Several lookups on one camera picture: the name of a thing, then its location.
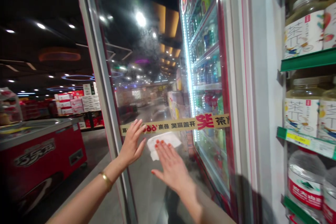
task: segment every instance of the ceiling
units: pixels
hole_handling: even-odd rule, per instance
[[[78,0],[1,0],[1,3],[1,86],[14,92],[39,89],[45,94],[49,92],[46,88],[84,83],[62,79],[65,74],[93,74]],[[127,69],[113,82],[135,81],[139,73],[134,66],[150,81],[155,81],[159,74],[175,76],[182,55],[177,0],[96,0],[96,5],[102,17],[100,28],[106,58],[110,59],[108,64],[113,71],[120,71],[120,66]],[[146,18],[145,27],[137,23],[138,11]],[[40,61],[41,52],[51,47],[74,49],[80,59],[54,57]]]

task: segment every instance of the left hand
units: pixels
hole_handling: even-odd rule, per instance
[[[142,119],[136,119],[131,123],[131,126],[127,130],[124,144],[121,147],[118,158],[121,159],[126,166],[129,166],[137,160],[145,148],[146,138],[143,138],[138,146],[138,138],[146,128],[146,125],[140,127],[141,123]]]

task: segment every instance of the right hand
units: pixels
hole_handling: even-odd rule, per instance
[[[189,176],[188,170],[171,144],[164,141],[156,141],[155,149],[163,167],[163,173],[159,170],[152,170],[152,173],[173,189],[177,194],[188,187],[193,180]]]

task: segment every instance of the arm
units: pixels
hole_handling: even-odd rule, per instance
[[[155,148],[163,173],[158,170],[152,170],[152,173],[179,195],[196,224],[235,223],[193,182],[182,158],[173,146],[157,140]]]
[[[105,169],[108,179],[114,184],[128,165],[137,160],[146,144],[144,138],[138,147],[138,138],[144,128],[142,120],[135,120],[129,127],[121,151]],[[88,223],[108,193],[103,176],[99,174],[81,190],[48,224]]]

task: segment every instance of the floor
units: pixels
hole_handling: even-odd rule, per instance
[[[151,104],[138,109],[138,119],[144,122],[169,120],[167,107],[161,104]],[[84,188],[111,161],[105,130],[83,132],[83,140],[87,153],[87,167],[78,169],[67,178],[49,197],[34,208],[27,216],[27,222],[42,224],[53,214],[56,214],[82,188]],[[177,149],[183,157],[194,181],[210,195],[207,187],[201,181],[199,168],[189,160],[183,145]],[[129,167],[132,191],[139,224],[189,224],[193,223],[189,213],[180,202],[179,197],[163,182],[151,174],[151,169],[162,169],[159,161],[152,161],[150,152],[145,148],[143,155]],[[114,186],[106,196],[90,224],[123,223],[118,192]]]

